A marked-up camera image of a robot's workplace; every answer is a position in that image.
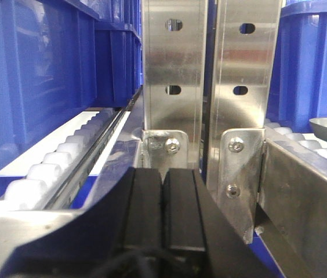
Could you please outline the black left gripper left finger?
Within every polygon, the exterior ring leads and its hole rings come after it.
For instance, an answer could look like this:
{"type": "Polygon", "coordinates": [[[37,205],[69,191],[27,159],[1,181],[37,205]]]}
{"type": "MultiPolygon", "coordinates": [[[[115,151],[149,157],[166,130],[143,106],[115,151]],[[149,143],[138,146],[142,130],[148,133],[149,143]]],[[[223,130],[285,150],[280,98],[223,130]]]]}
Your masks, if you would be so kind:
{"type": "Polygon", "coordinates": [[[0,277],[157,277],[161,177],[130,168],[84,213],[17,247],[0,277]]]}

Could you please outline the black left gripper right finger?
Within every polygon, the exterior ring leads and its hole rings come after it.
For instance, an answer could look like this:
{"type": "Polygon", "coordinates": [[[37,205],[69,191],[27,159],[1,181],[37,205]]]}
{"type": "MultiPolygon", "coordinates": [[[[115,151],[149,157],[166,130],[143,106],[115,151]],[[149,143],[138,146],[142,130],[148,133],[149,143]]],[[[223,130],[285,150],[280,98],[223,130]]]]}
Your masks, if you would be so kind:
{"type": "Polygon", "coordinates": [[[227,221],[199,172],[170,169],[163,192],[164,246],[192,277],[275,277],[227,221]]]}

